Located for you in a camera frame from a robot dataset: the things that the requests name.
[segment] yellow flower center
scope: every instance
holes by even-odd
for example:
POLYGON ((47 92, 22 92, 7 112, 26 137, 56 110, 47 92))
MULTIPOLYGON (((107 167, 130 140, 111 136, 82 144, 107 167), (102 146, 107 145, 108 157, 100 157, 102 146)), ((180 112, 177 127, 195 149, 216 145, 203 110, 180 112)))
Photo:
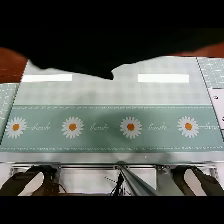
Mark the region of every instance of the yellow flower center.
POLYGON ((135 126, 133 124, 128 124, 128 130, 133 131, 135 129, 135 126))
POLYGON ((186 123, 185 124, 185 128, 187 129, 187 130, 192 130, 192 124, 190 124, 190 123, 186 123))
POLYGON ((70 124, 70 125, 69 125, 69 129, 70 129, 71 131, 75 131, 76 128, 77 128, 77 127, 76 127, 76 124, 70 124))
POLYGON ((17 131, 17 130, 19 130, 19 124, 14 124, 13 126, 12 126, 12 130, 13 131, 17 131))

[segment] metal bar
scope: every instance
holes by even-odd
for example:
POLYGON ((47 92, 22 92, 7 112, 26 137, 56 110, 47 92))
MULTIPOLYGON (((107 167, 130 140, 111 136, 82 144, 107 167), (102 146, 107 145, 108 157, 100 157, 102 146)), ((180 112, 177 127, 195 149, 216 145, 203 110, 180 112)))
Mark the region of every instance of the metal bar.
POLYGON ((120 169, 132 196, 160 196, 154 188, 127 169, 126 166, 119 166, 118 168, 120 169))

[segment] white rectangle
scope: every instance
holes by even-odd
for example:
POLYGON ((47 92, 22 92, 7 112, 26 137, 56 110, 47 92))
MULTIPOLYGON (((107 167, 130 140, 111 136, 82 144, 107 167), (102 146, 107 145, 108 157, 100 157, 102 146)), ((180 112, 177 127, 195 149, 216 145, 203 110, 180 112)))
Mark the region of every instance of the white rectangle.
POLYGON ((72 74, 24 75, 22 82, 71 82, 72 74))
POLYGON ((138 74, 138 82, 189 83, 189 75, 185 75, 185 74, 138 74))

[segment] daisy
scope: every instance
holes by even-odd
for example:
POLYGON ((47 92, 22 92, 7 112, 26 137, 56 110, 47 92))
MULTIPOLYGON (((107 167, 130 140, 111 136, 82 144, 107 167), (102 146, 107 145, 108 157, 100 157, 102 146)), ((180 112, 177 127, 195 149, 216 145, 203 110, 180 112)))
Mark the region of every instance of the daisy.
POLYGON ((27 125, 25 119, 15 117, 8 122, 5 131, 8 138, 17 138, 23 134, 23 131, 25 131, 26 128, 27 125))
POLYGON ((199 127, 194 118, 191 119, 190 117, 186 116, 182 117, 179 119, 177 127, 179 128, 179 131, 182 131, 182 135, 188 138, 194 138, 194 136, 197 136, 199 133, 199 127))
POLYGON ((69 119, 63 122, 61 130, 64 132, 63 135, 66 135, 66 138, 72 139, 82 134, 83 127, 81 119, 78 117, 69 117, 69 119))
POLYGON ((120 131, 123 131, 123 135, 126 135, 126 138, 135 138, 141 134, 140 130, 142 130, 142 125, 138 119, 134 117, 126 117, 123 119, 120 125, 120 131))

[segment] red brown surface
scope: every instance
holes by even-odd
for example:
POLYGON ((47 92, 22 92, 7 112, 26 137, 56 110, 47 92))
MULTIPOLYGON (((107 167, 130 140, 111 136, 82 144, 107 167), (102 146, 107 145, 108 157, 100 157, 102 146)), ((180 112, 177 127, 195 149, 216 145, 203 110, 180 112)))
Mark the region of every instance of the red brown surface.
MULTIPOLYGON (((195 52, 182 52, 171 55, 224 58, 224 42, 199 49, 195 52)), ((0 48, 0 83, 20 82, 26 62, 27 58, 22 55, 0 48)))

